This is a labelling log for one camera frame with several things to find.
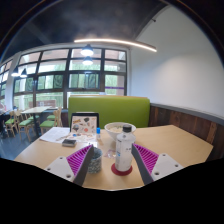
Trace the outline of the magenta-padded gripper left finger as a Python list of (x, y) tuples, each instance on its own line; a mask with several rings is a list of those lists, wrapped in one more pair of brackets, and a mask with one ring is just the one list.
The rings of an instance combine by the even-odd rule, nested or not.
[(59, 156), (45, 170), (78, 186), (82, 186), (93, 155), (94, 147), (88, 145), (68, 157)]

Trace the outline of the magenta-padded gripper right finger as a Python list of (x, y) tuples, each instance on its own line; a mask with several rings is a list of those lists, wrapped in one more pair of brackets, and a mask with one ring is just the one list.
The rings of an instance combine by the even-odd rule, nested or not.
[(132, 155), (145, 185), (183, 169), (183, 166), (168, 154), (157, 154), (137, 144), (132, 145)]

